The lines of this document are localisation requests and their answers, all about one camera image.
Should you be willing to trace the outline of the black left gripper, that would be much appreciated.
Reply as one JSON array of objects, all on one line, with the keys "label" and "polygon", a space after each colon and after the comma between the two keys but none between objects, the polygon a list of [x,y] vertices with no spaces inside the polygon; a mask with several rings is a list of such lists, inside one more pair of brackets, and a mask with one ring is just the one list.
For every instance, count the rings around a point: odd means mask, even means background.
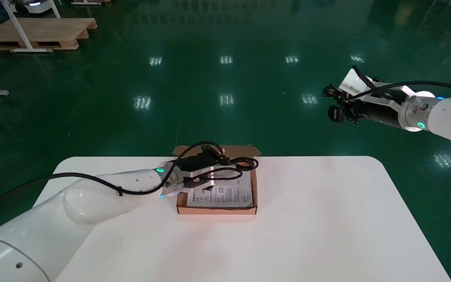
[{"label": "black left gripper", "polygon": [[216,151],[201,151],[197,155],[179,155],[179,169],[191,172],[220,163],[224,156]]}]

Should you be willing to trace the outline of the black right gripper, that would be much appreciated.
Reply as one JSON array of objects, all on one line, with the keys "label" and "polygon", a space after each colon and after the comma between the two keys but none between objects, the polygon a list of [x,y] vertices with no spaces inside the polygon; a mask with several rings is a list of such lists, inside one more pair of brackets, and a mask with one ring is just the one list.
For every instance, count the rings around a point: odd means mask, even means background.
[{"label": "black right gripper", "polygon": [[[352,99],[347,101],[343,99],[341,102],[342,110],[347,121],[357,125],[362,116],[365,119],[372,120],[376,123],[383,123],[385,125],[403,129],[399,123],[399,113],[386,105],[364,103],[360,99]],[[362,116],[356,115],[353,112],[363,112]]]}]

